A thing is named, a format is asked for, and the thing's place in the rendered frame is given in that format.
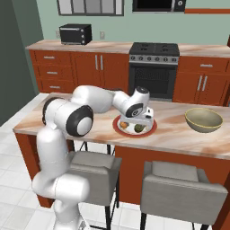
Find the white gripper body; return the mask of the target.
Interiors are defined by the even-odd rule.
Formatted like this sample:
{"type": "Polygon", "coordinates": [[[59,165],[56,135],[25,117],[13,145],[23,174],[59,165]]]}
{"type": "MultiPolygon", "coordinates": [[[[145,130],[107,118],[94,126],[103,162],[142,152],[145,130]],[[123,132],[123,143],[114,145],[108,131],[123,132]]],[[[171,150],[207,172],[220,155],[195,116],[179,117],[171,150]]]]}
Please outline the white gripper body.
{"type": "Polygon", "coordinates": [[[128,118],[123,115],[120,116],[120,121],[121,122],[127,122],[127,123],[133,123],[133,124],[139,124],[139,125],[144,125],[148,127],[152,127],[154,123],[154,119],[148,115],[144,116],[136,116],[133,118],[128,118]]]}

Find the red-rimmed white plate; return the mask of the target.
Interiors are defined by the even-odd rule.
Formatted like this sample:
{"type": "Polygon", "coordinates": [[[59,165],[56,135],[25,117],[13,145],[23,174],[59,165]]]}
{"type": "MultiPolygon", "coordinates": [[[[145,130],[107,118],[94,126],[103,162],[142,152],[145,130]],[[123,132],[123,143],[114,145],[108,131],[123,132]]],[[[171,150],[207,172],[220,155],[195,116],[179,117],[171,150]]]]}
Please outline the red-rimmed white plate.
{"type": "Polygon", "coordinates": [[[135,131],[135,125],[133,123],[130,123],[126,128],[122,128],[120,126],[120,116],[117,116],[113,122],[112,122],[113,129],[125,136],[125,137],[133,137],[133,138],[139,138],[139,137],[148,137],[152,135],[155,130],[157,129],[156,121],[153,122],[153,126],[151,128],[145,127],[141,132],[137,133],[135,131]]]}

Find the red-brown dining counter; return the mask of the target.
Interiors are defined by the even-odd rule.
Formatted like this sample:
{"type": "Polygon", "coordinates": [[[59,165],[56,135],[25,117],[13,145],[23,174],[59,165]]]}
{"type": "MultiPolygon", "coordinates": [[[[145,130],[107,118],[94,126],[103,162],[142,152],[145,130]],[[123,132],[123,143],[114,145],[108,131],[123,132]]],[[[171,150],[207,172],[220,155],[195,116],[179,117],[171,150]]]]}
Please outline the red-brown dining counter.
{"type": "MultiPolygon", "coordinates": [[[[120,200],[138,204],[145,161],[167,161],[194,165],[205,170],[211,182],[224,185],[230,192],[230,108],[213,106],[224,120],[212,133],[199,133],[185,120],[187,103],[151,101],[156,124],[149,136],[125,136],[112,126],[119,115],[115,109],[94,116],[91,131],[81,139],[85,142],[115,146],[115,155],[122,159],[120,200]]],[[[230,194],[226,198],[213,230],[230,230],[230,194]]]]}

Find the olive green bowl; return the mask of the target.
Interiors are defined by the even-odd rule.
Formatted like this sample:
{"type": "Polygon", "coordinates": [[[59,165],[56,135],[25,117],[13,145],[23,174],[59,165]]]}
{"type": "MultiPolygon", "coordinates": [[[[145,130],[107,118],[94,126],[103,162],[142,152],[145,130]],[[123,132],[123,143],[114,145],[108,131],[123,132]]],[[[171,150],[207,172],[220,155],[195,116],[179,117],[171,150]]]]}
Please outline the olive green bowl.
{"type": "Polygon", "coordinates": [[[187,124],[199,133],[211,133],[223,124],[223,118],[215,111],[205,108],[192,108],[184,114],[187,124]]]}

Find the black stove with oven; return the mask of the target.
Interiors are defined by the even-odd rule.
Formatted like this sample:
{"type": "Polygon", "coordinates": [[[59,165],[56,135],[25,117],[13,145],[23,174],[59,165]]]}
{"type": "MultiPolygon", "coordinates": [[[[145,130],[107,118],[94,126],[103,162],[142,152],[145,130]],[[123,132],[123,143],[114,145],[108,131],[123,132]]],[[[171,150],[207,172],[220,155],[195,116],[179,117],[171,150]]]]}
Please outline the black stove with oven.
{"type": "Polygon", "coordinates": [[[129,51],[128,94],[141,86],[151,98],[171,100],[179,57],[176,43],[134,42],[129,51]]]}

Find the grey bar stool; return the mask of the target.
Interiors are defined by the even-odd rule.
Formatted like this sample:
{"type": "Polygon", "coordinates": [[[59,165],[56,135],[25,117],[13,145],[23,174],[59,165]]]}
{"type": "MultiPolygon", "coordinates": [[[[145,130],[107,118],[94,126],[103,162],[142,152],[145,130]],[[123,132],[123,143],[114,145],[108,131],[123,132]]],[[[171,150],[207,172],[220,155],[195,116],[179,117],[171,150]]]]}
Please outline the grey bar stool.
{"type": "Polygon", "coordinates": [[[114,208],[119,208],[119,170],[122,159],[88,151],[72,151],[71,154],[74,157],[70,172],[84,177],[90,184],[85,202],[105,208],[106,227],[93,228],[111,230],[114,208]]]}
{"type": "Polygon", "coordinates": [[[210,183],[203,169],[187,164],[153,161],[144,163],[140,199],[140,230],[146,216],[168,217],[201,224],[215,224],[228,195],[220,184],[210,183]]]}

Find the red-brown cupboard run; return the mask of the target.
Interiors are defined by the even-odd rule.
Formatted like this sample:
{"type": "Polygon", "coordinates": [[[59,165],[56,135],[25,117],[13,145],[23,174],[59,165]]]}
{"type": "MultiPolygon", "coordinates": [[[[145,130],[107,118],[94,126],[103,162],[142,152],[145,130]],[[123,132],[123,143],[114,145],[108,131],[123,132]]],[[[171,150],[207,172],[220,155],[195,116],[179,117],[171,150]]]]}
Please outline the red-brown cupboard run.
{"type": "Polygon", "coordinates": [[[174,102],[226,106],[229,95],[230,57],[180,57],[174,102]]]}
{"type": "Polygon", "coordinates": [[[128,91],[128,54],[30,50],[41,93],[71,93],[79,85],[128,91]]]}

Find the black toaster oven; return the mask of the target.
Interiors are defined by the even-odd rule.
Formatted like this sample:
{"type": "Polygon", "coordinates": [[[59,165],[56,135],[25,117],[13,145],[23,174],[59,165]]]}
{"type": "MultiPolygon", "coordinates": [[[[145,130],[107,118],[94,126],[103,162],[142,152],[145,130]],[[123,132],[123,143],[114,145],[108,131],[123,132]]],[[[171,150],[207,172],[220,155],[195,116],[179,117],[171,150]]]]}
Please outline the black toaster oven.
{"type": "Polygon", "coordinates": [[[92,41],[92,25],[68,23],[59,27],[60,39],[66,45],[86,45],[92,41]]]}

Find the black microwave oven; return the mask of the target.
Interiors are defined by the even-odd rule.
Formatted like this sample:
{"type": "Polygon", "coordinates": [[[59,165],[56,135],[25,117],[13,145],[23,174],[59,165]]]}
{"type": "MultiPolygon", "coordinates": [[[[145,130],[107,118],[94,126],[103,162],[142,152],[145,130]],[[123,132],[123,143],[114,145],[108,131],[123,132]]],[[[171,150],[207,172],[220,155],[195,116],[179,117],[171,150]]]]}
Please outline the black microwave oven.
{"type": "Polygon", "coordinates": [[[187,0],[133,0],[134,12],[174,13],[185,10],[187,0]]]}

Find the grey framed window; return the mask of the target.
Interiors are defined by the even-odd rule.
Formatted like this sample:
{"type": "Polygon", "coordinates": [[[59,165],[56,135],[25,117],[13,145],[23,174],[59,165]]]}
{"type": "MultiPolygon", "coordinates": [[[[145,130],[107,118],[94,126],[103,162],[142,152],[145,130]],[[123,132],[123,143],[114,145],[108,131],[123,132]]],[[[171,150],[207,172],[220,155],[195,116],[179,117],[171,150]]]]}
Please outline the grey framed window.
{"type": "Polygon", "coordinates": [[[109,15],[124,14],[124,0],[57,0],[59,15],[109,15]]]}

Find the orange wall shelf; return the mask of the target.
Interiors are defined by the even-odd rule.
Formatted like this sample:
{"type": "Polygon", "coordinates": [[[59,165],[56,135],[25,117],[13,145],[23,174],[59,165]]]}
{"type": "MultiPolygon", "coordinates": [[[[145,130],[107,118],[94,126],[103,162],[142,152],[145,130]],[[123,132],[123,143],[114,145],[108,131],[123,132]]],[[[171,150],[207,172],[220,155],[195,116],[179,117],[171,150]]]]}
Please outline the orange wall shelf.
{"type": "Polygon", "coordinates": [[[186,14],[230,14],[230,8],[186,8],[186,14]]]}

